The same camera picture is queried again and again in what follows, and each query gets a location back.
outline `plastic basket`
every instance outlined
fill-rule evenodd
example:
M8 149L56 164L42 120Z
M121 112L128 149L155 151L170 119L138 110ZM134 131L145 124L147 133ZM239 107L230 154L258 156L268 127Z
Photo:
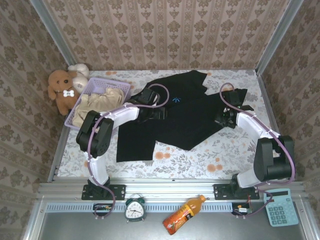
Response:
M104 94L106 92L106 88L112 89L121 89L124 93L124 100L123 102L127 101L131 94L130 94L130 84L122 81L115 81L110 79L98 78L98 77L91 77L88 84L85 86L83 92L81 93L79 99L76 101L74 107L72 108L70 114L66 118L64 125L79 130L80 128L77 126L73 126L72 120L75 116L75 109L81 103L81 97L83 94Z

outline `orange juice bottle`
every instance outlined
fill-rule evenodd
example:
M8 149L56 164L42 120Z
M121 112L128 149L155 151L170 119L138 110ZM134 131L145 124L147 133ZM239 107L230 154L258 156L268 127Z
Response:
M206 201L205 196L189 199L178 211L163 221L163 225L170 235L178 231L183 224L200 212L201 205Z

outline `white alarm clock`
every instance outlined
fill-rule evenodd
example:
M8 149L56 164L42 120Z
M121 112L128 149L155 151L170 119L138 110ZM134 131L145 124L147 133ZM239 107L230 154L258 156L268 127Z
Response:
M144 221L146 218L146 210L144 207L145 200L143 197L129 198L126 202L124 216L128 222Z

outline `black t-shirt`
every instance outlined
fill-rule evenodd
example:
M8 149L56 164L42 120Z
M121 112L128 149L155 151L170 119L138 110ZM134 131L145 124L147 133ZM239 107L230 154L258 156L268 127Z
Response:
M167 118L149 119L143 123L127 122L119 127L117 162L152 160L156 141L184 150L193 147L222 129L215 122L217 110L224 106L218 93L206 95L203 81L205 73L190 71L156 79L146 86L158 83L166 86L170 93L165 105ZM167 98L166 91L153 86L160 95L159 104ZM240 101L246 96L246 89L239 91Z

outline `metal frame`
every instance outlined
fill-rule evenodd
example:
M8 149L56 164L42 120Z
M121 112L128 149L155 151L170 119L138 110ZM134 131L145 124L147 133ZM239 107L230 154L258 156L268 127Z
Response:
M75 56L69 49L68 44L64 39L64 35L57 28L55 21L51 17L44 1L30 0L30 2L41 18L46 30L50 33L55 45L58 47L68 66L76 64L77 61L75 59Z
M57 180L52 183L40 185L36 203L33 207L24 240L37 240L43 226L46 208L48 203L111 203L104 201L83 201L81 200L82 188L86 184L85 178L74 180ZM114 178L112 184L126 185L126 198L132 194L140 193L148 203L184 203L186 199L205 195L209 198L206 203L229 203L243 202L243 200L215 200L213 184L226 184L229 180L209 179L136 179L136 178ZM292 182L288 186L291 190L292 200L297 207L297 213L303 226L307 240L319 240L319 229L311 210L308 195L304 190L302 182ZM265 185L261 189L269 190L283 188L281 185Z
M266 69L271 57L274 55L277 47L286 34L290 24L292 23L303 2L304 0L291 0L288 3L288 6L286 7L278 25L273 32L270 41L268 42L268 45L266 46L255 68L258 75L262 74Z
M61 163L61 160L62 160L62 157L64 154L64 150L66 148L66 144L68 141L69 132L70 132L70 128L63 125L62 131L60 134L60 138L59 138L59 142L58 142L58 145L55 150L55 154L54 154L53 162L51 165L49 177L47 180L48 183L51 183L54 180L56 170L59 168L59 165Z
M264 81L263 81L263 79L262 79L260 74L257 74L257 79L258 79L259 87L261 89L262 98L263 98L265 109L266 109L266 114L268 115L271 128L274 131L276 131L277 133L280 133L278 125L277 125L277 121L276 121L276 118L275 118L275 115L274 115L274 112L272 111L271 103L269 101L269 97L268 97L268 94L267 94L267 90L266 90Z

